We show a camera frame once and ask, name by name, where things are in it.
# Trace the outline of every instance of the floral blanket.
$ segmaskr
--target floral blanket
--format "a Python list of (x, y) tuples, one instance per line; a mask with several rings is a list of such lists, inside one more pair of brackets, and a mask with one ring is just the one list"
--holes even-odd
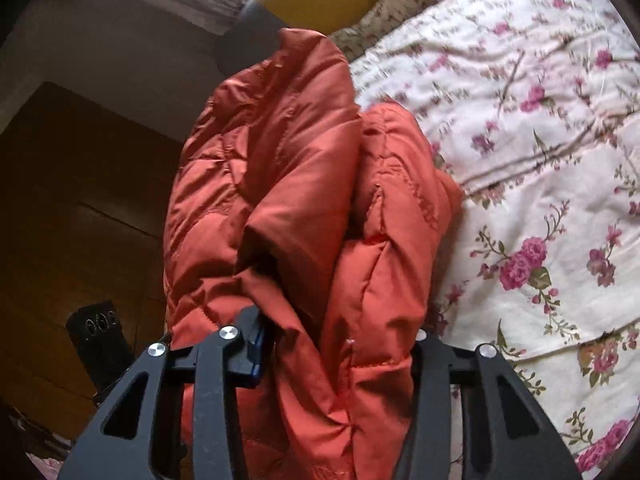
[(594, 478), (638, 416), (636, 42), (608, 0), (444, 0), (351, 71), (359, 104), (412, 111), (467, 193), (430, 329), (492, 342)]

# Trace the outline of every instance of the puffer jacket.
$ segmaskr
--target puffer jacket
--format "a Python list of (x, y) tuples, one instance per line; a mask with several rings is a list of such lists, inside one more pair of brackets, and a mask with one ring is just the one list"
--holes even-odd
[(260, 386), (238, 390), (252, 478), (388, 480), (410, 421), (410, 350), (462, 192), (404, 108), (359, 110), (327, 38), (281, 40), (216, 89), (184, 145), (164, 231), (172, 346), (257, 304), (280, 329)]

